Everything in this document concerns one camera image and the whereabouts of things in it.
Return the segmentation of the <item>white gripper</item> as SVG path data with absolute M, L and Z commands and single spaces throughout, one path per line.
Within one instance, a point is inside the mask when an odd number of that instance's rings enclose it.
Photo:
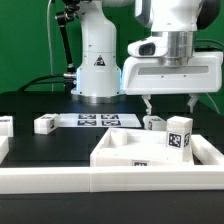
M 189 111 L 197 93 L 217 92 L 222 85 L 223 53 L 195 52 L 192 43 L 170 44 L 166 39 L 143 39 L 128 45 L 122 89 L 127 95 L 143 95 L 151 114 L 151 95 L 189 93 Z

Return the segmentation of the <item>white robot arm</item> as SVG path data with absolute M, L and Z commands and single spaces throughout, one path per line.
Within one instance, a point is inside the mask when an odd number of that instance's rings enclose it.
M 196 35 L 217 18 L 220 0 L 129 0 L 134 17 L 122 28 L 104 17 L 102 8 L 121 0 L 83 3 L 82 64 L 73 91 L 81 100 L 109 102 L 121 94 L 189 94 L 195 103 L 200 93 L 222 85 L 223 53 L 197 50 Z

